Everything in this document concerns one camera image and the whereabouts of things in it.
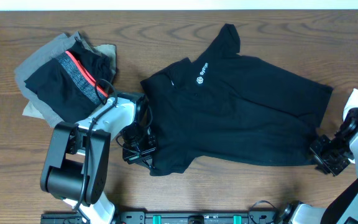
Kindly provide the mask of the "black polo shirt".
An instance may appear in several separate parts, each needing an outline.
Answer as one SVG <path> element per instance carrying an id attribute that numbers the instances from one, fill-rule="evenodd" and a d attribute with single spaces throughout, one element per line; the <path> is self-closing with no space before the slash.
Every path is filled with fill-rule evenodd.
<path id="1" fill-rule="evenodd" d="M 224 25 L 194 61 L 142 80 L 157 137 L 152 176 L 183 173 L 200 156 L 258 166 L 307 166 L 333 89 L 240 54 Z"/>

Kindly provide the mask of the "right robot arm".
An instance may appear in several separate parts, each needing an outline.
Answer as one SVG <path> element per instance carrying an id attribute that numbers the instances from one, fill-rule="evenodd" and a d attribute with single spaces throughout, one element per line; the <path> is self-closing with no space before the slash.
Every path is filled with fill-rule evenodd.
<path id="1" fill-rule="evenodd" d="M 334 177 L 348 168 L 354 180 L 326 208 L 300 201 L 282 212 L 282 223 L 358 223 L 358 108 L 349 110 L 332 139 L 320 136 L 310 146 L 316 168 Z"/>

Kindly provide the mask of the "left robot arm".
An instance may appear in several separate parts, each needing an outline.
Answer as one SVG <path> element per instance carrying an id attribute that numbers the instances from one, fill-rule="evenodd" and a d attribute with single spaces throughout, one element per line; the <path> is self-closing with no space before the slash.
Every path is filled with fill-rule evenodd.
<path id="1" fill-rule="evenodd" d="M 41 223 L 119 223 L 116 207 L 104 193 L 110 143 L 122 138 L 123 160 L 153 169 L 157 140 L 150 126 L 141 124 L 145 115 L 152 120 L 144 94 L 121 92 L 91 116 L 54 127 L 40 188 L 73 210 L 44 213 Z"/>

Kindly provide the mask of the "grey folded garment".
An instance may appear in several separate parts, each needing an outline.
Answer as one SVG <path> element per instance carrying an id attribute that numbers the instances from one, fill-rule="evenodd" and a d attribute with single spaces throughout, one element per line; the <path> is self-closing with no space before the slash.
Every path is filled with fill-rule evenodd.
<path id="1" fill-rule="evenodd" d="M 24 116 L 43 119 L 54 128 L 63 119 L 44 101 L 42 101 L 34 90 L 27 85 L 27 80 L 46 78 L 49 72 L 48 63 L 57 56 L 70 49 L 77 40 L 81 40 L 81 34 L 75 32 L 71 36 L 60 34 L 44 46 L 36 50 L 30 57 L 25 59 L 15 70 L 15 81 L 22 95 L 28 99 L 23 110 Z"/>

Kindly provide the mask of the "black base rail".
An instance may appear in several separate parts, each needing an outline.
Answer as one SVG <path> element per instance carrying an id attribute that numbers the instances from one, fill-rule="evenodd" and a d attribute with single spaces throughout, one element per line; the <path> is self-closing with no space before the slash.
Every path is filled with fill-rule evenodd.
<path id="1" fill-rule="evenodd" d="M 80 213 L 44 213 L 41 224 L 269 224 L 275 219 L 274 212 L 250 213 L 116 213 L 107 220 L 86 218 Z"/>

